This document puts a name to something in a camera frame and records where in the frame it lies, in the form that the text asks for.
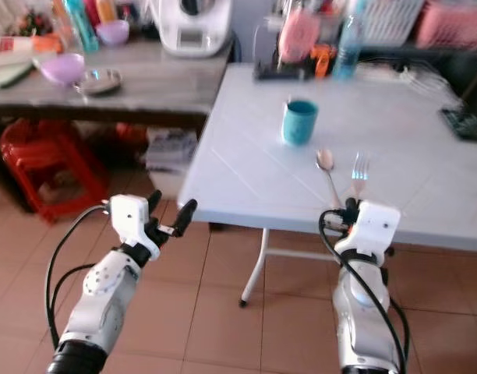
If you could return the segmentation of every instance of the pink basket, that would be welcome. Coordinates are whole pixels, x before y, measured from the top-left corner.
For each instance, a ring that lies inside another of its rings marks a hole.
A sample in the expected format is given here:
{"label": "pink basket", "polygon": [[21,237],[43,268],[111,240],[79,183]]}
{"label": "pink basket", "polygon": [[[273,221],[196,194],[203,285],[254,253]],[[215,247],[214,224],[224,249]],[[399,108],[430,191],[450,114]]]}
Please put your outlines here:
{"label": "pink basket", "polygon": [[428,1],[419,23],[417,47],[477,49],[477,8]]}

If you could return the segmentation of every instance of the red plastic stool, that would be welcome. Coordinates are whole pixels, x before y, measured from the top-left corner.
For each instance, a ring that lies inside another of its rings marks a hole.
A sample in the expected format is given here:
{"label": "red plastic stool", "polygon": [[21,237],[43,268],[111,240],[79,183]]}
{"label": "red plastic stool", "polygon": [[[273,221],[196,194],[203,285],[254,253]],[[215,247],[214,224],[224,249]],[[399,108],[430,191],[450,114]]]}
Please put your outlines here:
{"label": "red plastic stool", "polygon": [[[3,132],[0,147],[29,204],[50,223],[58,216],[83,210],[107,197],[106,170],[69,122],[33,124],[20,119]],[[45,182],[55,187],[55,175],[62,170],[70,171],[86,193],[61,203],[46,203],[38,190]]]}

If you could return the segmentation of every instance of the cable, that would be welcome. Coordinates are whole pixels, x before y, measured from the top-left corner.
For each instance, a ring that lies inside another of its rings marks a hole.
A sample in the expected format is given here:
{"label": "cable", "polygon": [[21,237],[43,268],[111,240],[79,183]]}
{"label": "cable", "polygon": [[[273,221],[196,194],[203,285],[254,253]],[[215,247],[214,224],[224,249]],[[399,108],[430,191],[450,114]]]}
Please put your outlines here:
{"label": "cable", "polygon": [[91,208],[88,208],[84,212],[81,213],[79,217],[76,218],[70,229],[67,231],[65,236],[62,238],[62,240],[59,242],[57,245],[57,248],[53,252],[53,255],[51,256],[50,262],[48,263],[48,267],[46,269],[46,276],[45,276],[45,281],[44,281],[44,311],[46,313],[46,318],[48,321],[48,327],[50,329],[50,335],[51,335],[51,341],[53,342],[53,347],[54,349],[57,349],[58,347],[58,332],[57,332],[57,326],[55,325],[55,316],[51,314],[51,304],[50,304],[50,287],[51,287],[51,273],[53,271],[53,266],[55,265],[55,260],[57,259],[57,255],[60,252],[60,249],[62,246],[67,242],[67,239],[69,239],[69,236],[76,230],[77,226],[90,214],[93,212],[96,212],[97,210],[104,210],[105,207],[103,205],[95,205],[92,206]]}
{"label": "cable", "polygon": [[57,301],[58,292],[60,291],[60,287],[67,280],[67,278],[70,277],[71,275],[73,275],[75,272],[85,270],[85,269],[90,269],[93,266],[95,266],[94,263],[88,263],[86,265],[77,266],[74,269],[71,269],[67,273],[62,275],[62,278],[60,278],[60,280],[57,282],[57,285],[55,286],[55,289],[53,290],[53,297],[51,298],[50,310],[51,310],[51,315],[53,316],[54,320],[55,320],[55,303]]}
{"label": "cable", "polygon": [[390,298],[391,305],[401,319],[401,324],[403,325],[404,332],[404,341],[403,352],[405,353],[405,360],[408,361],[408,351],[410,349],[410,326],[408,325],[407,316],[405,312],[400,308],[393,298]]}
{"label": "cable", "polygon": [[232,31],[233,35],[233,59],[234,62],[242,62],[242,45],[240,43],[239,36],[235,31]]}
{"label": "cable", "polygon": [[253,63],[256,63],[256,40],[257,40],[257,33],[260,30],[261,27],[264,25],[261,23],[256,26],[256,29],[254,30],[254,37],[253,37]]}
{"label": "cable", "polygon": [[325,216],[328,213],[333,213],[336,215],[340,215],[341,211],[340,210],[326,210],[320,215],[320,219],[318,221],[318,229],[320,231],[320,237],[322,238],[323,243],[327,247],[327,249],[332,253],[334,256],[337,257],[337,259],[341,262],[341,264],[346,268],[346,270],[353,276],[355,279],[360,283],[362,288],[365,290],[367,295],[372,299],[372,302],[374,305],[377,307],[377,310],[379,310],[380,315],[384,319],[384,322],[387,325],[387,328],[391,332],[391,335],[393,337],[394,345],[396,346],[397,349],[397,355],[398,359],[400,362],[400,367],[399,367],[399,374],[406,374],[407,369],[406,369],[406,359],[405,359],[405,353],[401,349],[401,343],[400,339],[398,338],[398,335],[396,334],[396,331],[394,330],[393,324],[389,320],[389,316],[387,315],[386,311],[384,310],[383,306],[380,304],[379,300],[377,300],[377,297],[374,295],[368,284],[360,277],[360,275],[356,272],[355,269],[346,261],[344,257],[342,257],[334,247],[329,243],[329,240],[327,236],[325,235],[325,231],[323,230],[325,228]]}
{"label": "cable", "polygon": [[460,104],[461,99],[452,90],[447,79],[441,76],[437,69],[426,60],[403,58],[364,58],[361,62],[387,63],[402,66],[403,71],[399,74],[399,79],[408,84],[413,90],[429,98],[435,97],[437,93],[443,93],[443,100],[447,98],[452,104]]}

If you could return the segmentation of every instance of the metal table leg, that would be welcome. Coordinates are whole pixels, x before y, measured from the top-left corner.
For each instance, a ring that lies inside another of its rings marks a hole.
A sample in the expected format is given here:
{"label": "metal table leg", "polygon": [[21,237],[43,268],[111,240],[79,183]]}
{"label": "metal table leg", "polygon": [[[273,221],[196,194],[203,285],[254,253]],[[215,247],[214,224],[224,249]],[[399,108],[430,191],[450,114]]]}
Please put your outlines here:
{"label": "metal table leg", "polygon": [[264,228],[263,238],[261,239],[260,255],[257,258],[257,262],[256,262],[256,265],[254,266],[253,273],[251,273],[251,276],[249,280],[247,281],[246,288],[244,288],[244,291],[242,292],[242,297],[240,298],[240,306],[242,308],[247,306],[247,301],[249,300],[251,292],[253,292],[257,279],[259,278],[261,274],[261,270],[264,267],[264,262],[267,258],[267,255],[296,257],[300,259],[317,259],[322,261],[335,261],[335,258],[332,255],[324,255],[322,253],[293,251],[290,249],[268,248],[269,237],[270,237],[270,229]]}
{"label": "metal table leg", "polygon": [[242,292],[242,297],[240,298],[240,306],[243,308],[247,305],[247,301],[251,295],[251,292],[256,285],[257,278],[259,278],[261,274],[261,270],[264,267],[264,260],[267,258],[267,249],[268,249],[268,238],[270,237],[270,230],[267,228],[263,229],[263,238],[261,239],[261,250],[260,256],[257,258],[257,263],[254,266],[253,273],[251,277],[247,281],[246,288]]}

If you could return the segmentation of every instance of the silver spoon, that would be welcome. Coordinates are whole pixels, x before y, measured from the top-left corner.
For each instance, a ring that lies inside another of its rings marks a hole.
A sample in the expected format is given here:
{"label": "silver spoon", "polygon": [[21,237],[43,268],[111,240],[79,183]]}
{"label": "silver spoon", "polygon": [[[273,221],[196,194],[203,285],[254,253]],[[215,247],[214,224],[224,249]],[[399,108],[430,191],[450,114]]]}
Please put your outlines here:
{"label": "silver spoon", "polygon": [[332,152],[327,149],[319,150],[316,153],[316,166],[325,171],[325,175],[327,176],[332,191],[332,206],[335,208],[341,208],[341,200],[335,189],[334,181],[330,176],[330,172],[334,169],[334,157],[332,156]]}

